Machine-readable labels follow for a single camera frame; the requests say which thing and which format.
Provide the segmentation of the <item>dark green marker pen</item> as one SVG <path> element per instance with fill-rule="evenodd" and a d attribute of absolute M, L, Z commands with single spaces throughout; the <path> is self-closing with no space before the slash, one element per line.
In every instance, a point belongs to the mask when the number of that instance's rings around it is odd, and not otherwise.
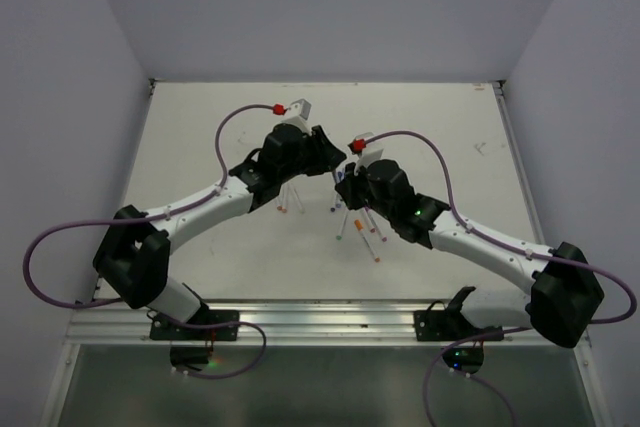
<path fill-rule="evenodd" d="M 336 168 L 332 171 L 333 181 L 335 184 L 339 184 L 344 178 L 344 168 Z"/>

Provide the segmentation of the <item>yellow marker pen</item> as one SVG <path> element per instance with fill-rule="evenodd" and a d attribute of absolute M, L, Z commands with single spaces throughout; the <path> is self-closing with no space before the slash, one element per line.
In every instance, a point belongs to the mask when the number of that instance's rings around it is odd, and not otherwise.
<path fill-rule="evenodd" d="M 291 190 L 292 190 L 292 194 L 294 196 L 294 199 L 295 199 L 295 202 L 296 202 L 296 206 L 297 206 L 299 212 L 301 214 L 304 214 L 306 212 L 306 209 L 305 209 L 304 204 L 303 204 L 303 202 L 302 202 L 302 200 L 301 200 L 301 198 L 299 196 L 297 188 L 294 185 L 292 185 L 291 186 Z"/>

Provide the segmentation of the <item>peach marker pen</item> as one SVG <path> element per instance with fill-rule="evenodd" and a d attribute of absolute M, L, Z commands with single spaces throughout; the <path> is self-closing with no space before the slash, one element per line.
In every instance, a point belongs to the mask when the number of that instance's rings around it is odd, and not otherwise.
<path fill-rule="evenodd" d="M 281 199 L 281 212 L 284 214 L 288 212 L 288 203 L 289 203 L 289 186 L 285 184 L 282 188 L 282 199 Z"/>

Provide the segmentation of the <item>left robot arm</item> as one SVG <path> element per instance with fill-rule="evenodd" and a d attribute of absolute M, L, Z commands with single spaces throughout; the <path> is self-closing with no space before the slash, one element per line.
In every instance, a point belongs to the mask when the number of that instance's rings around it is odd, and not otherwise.
<path fill-rule="evenodd" d="M 171 255 L 212 227 L 269 203 L 291 179 L 331 173 L 345 158 L 321 127 L 305 132 L 279 124 L 261 147 L 213 186 L 212 198 L 188 197 L 159 219 L 132 205 L 121 208 L 93 266 L 130 308 L 147 307 L 156 312 L 161 325 L 172 325 L 185 339 L 197 339 L 205 328 L 218 325 L 205 302 L 170 277 Z"/>

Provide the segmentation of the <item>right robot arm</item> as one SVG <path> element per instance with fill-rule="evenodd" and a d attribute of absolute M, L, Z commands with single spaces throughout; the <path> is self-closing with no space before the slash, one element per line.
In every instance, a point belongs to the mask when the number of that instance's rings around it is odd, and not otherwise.
<path fill-rule="evenodd" d="M 531 328 L 557 346 L 573 348 L 604 299 L 579 248 L 566 242 L 557 248 L 521 243 L 509 236 L 492 244 L 460 222 L 447 203 L 416 192 L 393 160 L 348 164 L 336 191 L 349 209 L 374 211 L 403 240 L 458 256 L 514 285 L 512 291 L 464 286 L 443 309 L 416 312 L 420 341 L 480 334 L 499 340 L 508 328 Z"/>

